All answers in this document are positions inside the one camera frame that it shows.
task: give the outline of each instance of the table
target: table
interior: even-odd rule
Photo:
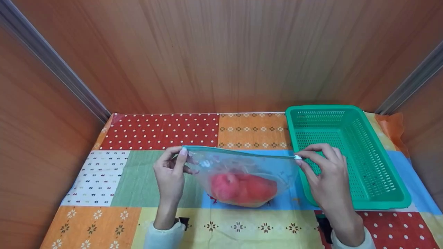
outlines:
[[[377,248],[443,248],[443,216],[405,157],[383,132],[389,123],[366,113],[412,196],[405,209],[361,210]],[[176,145],[217,146],[292,155],[284,113],[114,113],[102,129],[42,248],[141,248],[159,193],[152,164]],[[330,248],[321,213],[301,183],[257,208],[216,202],[186,175],[177,216],[187,222],[181,248]]]

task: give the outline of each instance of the wooden wall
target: wooden wall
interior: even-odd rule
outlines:
[[[443,70],[412,95],[397,111],[403,113],[402,140],[412,165],[443,210]]]
[[[38,248],[103,124],[0,25],[1,248]]]
[[[374,111],[443,39],[440,0],[13,0],[112,112]]]

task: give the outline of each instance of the plastic bag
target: plastic bag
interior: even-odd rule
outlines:
[[[205,146],[188,149],[188,166],[205,191],[220,202],[259,207],[294,184],[292,156],[262,156]]]

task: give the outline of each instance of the sleeve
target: sleeve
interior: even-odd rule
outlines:
[[[334,230],[332,230],[331,234],[332,239],[332,248],[334,249],[376,249],[374,245],[374,241],[372,240],[371,233],[365,228],[365,241],[357,247],[350,247],[341,243],[337,236],[335,235]]]
[[[154,222],[149,224],[144,237],[143,249],[175,249],[182,240],[185,225],[177,222],[169,230],[157,230]]]

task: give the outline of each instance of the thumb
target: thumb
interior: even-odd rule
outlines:
[[[177,156],[175,167],[172,172],[175,174],[183,174],[183,168],[185,167],[185,162],[187,158],[188,158],[188,150],[186,148],[182,148],[180,150],[179,155]]]
[[[300,166],[300,168],[302,169],[303,173],[305,173],[309,184],[317,182],[318,178],[309,164],[307,164],[303,160],[295,160],[295,163],[297,163],[297,165]]]

